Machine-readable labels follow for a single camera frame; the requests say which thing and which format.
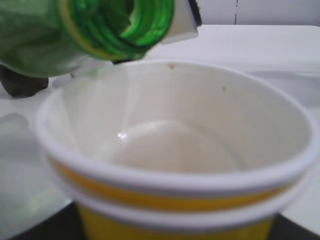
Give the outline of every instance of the stain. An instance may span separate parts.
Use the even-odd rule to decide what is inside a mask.
[[[174,70],[176,68],[176,65],[174,63],[170,63],[168,66],[171,70]]]

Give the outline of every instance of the bottle mouth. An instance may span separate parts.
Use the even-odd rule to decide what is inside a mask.
[[[169,31],[174,0],[57,0],[62,25],[87,54],[139,59]]]

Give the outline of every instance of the green bottle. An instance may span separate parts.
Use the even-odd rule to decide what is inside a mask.
[[[140,59],[171,29],[175,5],[175,0],[0,0],[0,64],[46,78],[70,73],[89,58]]]

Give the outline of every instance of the paper cup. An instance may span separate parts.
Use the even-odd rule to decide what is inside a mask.
[[[287,191],[251,206],[177,213],[134,209],[90,196],[46,165],[58,186],[78,202],[90,240],[266,240],[274,215],[288,206],[313,176],[311,172]]]
[[[264,81],[170,60],[93,70],[49,97],[35,127],[72,188],[155,213],[277,198],[311,168],[320,142],[311,115]]]

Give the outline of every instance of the cup bottom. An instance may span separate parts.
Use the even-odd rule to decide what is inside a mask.
[[[78,205],[88,240],[267,240],[274,218],[220,232],[179,233],[117,221]]]

